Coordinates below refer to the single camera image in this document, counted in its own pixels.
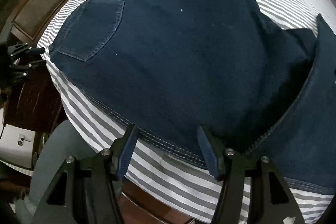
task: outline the jeans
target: jeans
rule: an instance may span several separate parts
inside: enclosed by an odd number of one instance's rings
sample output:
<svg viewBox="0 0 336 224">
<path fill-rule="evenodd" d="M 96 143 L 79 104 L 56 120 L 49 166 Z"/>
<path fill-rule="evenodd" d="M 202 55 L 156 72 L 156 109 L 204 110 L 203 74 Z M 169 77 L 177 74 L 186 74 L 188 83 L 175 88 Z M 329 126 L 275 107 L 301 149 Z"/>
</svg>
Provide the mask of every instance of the jeans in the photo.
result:
<svg viewBox="0 0 336 224">
<path fill-rule="evenodd" d="M 250 151 L 298 96 L 316 43 L 309 29 L 282 30 L 255 0 L 88 0 L 49 52 L 114 119 L 135 123 L 143 140 L 205 168 L 197 127 Z"/>
</svg>

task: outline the silver bolt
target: silver bolt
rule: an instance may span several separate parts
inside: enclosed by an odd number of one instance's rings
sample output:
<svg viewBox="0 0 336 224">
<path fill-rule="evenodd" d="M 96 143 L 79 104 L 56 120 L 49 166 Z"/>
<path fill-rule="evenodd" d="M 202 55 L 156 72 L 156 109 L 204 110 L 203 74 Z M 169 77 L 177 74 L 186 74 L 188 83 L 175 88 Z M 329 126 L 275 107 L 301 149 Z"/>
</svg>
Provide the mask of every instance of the silver bolt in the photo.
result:
<svg viewBox="0 0 336 224">
<path fill-rule="evenodd" d="M 69 164 L 73 163 L 75 161 L 75 157 L 74 156 L 69 156 L 65 159 L 65 161 Z"/>
<path fill-rule="evenodd" d="M 267 158 L 266 156 L 262 156 L 261 160 L 265 163 L 269 163 L 269 158 Z"/>
<path fill-rule="evenodd" d="M 231 148 L 228 148 L 225 150 L 226 155 L 233 156 L 235 154 L 235 151 Z"/>
<path fill-rule="evenodd" d="M 102 154 L 103 156 L 108 156 L 108 155 L 111 154 L 111 151 L 110 151 L 108 148 L 105 148 L 105 149 L 103 149 L 103 150 L 101 151 L 101 154 Z"/>
</svg>

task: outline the denim back pocket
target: denim back pocket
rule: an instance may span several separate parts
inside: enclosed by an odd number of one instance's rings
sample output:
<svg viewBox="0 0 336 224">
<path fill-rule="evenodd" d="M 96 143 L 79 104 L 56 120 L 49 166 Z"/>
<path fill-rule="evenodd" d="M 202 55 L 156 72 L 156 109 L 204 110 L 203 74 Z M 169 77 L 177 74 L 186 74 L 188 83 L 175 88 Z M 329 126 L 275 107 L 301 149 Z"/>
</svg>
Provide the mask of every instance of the denim back pocket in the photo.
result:
<svg viewBox="0 0 336 224">
<path fill-rule="evenodd" d="M 81 61 L 98 53 L 117 30 L 124 1 L 88 0 L 82 3 L 63 24 L 54 49 Z"/>
</svg>

